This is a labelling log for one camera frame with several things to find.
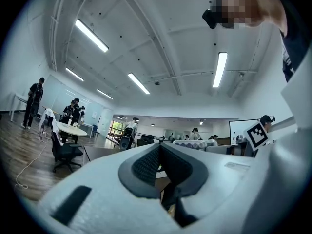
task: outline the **white cable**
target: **white cable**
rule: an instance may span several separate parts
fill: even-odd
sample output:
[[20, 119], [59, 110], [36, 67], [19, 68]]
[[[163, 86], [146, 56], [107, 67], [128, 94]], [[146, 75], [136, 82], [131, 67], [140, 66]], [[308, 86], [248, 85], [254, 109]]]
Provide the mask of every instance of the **white cable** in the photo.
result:
[[30, 164], [27, 165], [27, 166], [19, 173], [19, 175], [17, 175], [17, 177], [16, 177], [16, 184], [15, 184], [15, 186], [14, 186], [14, 190], [15, 190], [15, 188], [16, 188], [17, 185], [21, 186], [21, 187], [24, 188], [24, 189], [28, 189], [28, 185], [26, 185], [26, 184], [22, 185], [22, 184], [20, 184], [20, 183], [18, 182], [18, 177], [19, 177], [19, 176], [22, 174], [22, 172], [24, 172], [24, 170], [25, 170], [27, 167], [29, 167], [35, 160], [37, 160], [37, 159], [40, 158], [40, 155], [43, 153], [44, 149], [47, 147], [47, 144], [48, 144], [48, 140], [49, 140], [49, 139], [48, 139], [47, 136], [46, 136], [46, 132], [43, 132], [43, 133], [44, 133], [44, 136], [45, 136], [46, 139], [47, 139], [47, 142], [45, 142], [45, 141], [42, 140], [42, 142], [45, 143], [44, 148], [42, 149], [42, 151], [41, 151], [41, 153], [39, 154], [39, 156], [38, 156], [37, 158], [33, 159], [33, 160], [30, 162]]

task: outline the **wooden floor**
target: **wooden floor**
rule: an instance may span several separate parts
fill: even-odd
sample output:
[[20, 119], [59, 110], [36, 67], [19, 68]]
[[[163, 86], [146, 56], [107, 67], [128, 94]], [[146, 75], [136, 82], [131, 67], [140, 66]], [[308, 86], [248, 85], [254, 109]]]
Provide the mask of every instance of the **wooden floor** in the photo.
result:
[[[34, 119], [32, 128], [25, 130], [20, 126], [23, 119], [24, 113], [14, 113], [13, 122], [10, 121], [9, 114], [3, 114], [0, 121], [0, 157], [12, 186], [16, 184], [17, 175], [38, 157], [45, 146], [45, 143], [40, 143], [38, 140], [38, 134], [35, 134], [38, 132], [39, 120]], [[46, 191], [71, 174], [66, 166], [58, 168], [56, 173], [52, 172], [55, 162], [51, 151], [51, 129], [45, 127], [45, 130], [47, 131], [46, 136], [49, 138], [46, 148], [40, 158], [34, 161], [18, 178], [20, 184], [28, 185], [28, 189], [16, 186], [16, 192], [33, 201], [38, 201]], [[94, 147], [114, 147], [111, 141], [101, 135], [98, 135], [97, 139], [79, 137], [78, 143]], [[73, 159], [73, 162], [82, 164], [82, 156]], [[78, 169], [77, 166], [72, 166], [72, 168], [74, 171]]]

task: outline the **white round table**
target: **white round table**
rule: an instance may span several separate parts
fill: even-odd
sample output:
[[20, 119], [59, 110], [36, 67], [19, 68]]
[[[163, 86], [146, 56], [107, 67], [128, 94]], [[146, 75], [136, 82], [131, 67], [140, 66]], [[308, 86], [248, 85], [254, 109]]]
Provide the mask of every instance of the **white round table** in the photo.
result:
[[78, 136], [87, 136], [87, 133], [77, 127], [73, 127], [73, 126], [69, 126], [65, 123], [62, 123], [62, 122], [59, 122], [57, 121], [57, 126], [58, 126], [58, 129], [63, 131], [63, 132], [66, 132], [68, 134], [72, 134], [72, 135], [76, 135], [76, 138], [75, 138], [75, 144], [77, 144], [78, 142]]

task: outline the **ceiling light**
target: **ceiling light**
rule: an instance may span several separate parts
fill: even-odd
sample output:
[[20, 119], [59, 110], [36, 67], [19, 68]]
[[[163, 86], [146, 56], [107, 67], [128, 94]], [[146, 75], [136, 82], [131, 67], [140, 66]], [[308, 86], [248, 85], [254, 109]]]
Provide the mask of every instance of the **ceiling light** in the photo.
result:
[[228, 58], [228, 53], [221, 53], [221, 52], [219, 53], [218, 65], [216, 68], [214, 84], [213, 84], [214, 88], [217, 88], [220, 85], [227, 58]]
[[74, 96], [75, 96], [75, 94], [73, 93], [73, 92], [70, 92], [69, 90], [67, 90], [67, 89], [65, 89], [66, 91], [68, 91], [69, 93], [72, 93]]
[[66, 70], [71, 73], [73, 76], [76, 76], [79, 80], [84, 81], [84, 79], [82, 79], [80, 76], [76, 75], [73, 71], [71, 71], [69, 68], [66, 68]]
[[106, 53], [108, 47], [80, 19], [77, 19], [75, 25], [104, 53]]
[[88, 100], [86, 100], [86, 99], [82, 99], [82, 100], [84, 100], [84, 101], [86, 101], [86, 102], [88, 102], [88, 103], [90, 103], [90, 104], [91, 104], [91, 102], [90, 102], [90, 101], [88, 101]]
[[98, 92], [100, 92], [101, 94], [104, 94], [105, 96], [107, 96], [109, 99], [114, 99], [113, 97], [110, 97], [109, 95], [105, 94], [104, 92], [102, 92], [101, 90], [97, 89]]
[[149, 94], [150, 92], [148, 92], [148, 90], [143, 86], [143, 84], [136, 78], [136, 76], [133, 73], [128, 74], [128, 76], [130, 77], [131, 80], [133, 80], [135, 82], [136, 85], [138, 85], [138, 87], [140, 89], [143, 90], [144, 93]]
[[66, 93], [67, 95], [69, 95], [69, 96], [71, 96], [72, 98], [75, 98], [75, 97], [73, 97], [72, 95], [70, 95], [70, 94], [68, 94], [68, 93]]

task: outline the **whiteboard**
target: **whiteboard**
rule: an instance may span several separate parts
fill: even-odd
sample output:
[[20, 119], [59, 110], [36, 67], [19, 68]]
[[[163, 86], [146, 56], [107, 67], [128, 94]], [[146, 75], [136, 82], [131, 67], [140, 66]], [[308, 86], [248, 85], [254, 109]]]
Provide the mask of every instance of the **whiteboard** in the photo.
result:
[[236, 144], [237, 135], [243, 135], [244, 138], [244, 131], [257, 121], [257, 119], [230, 121], [231, 145]]

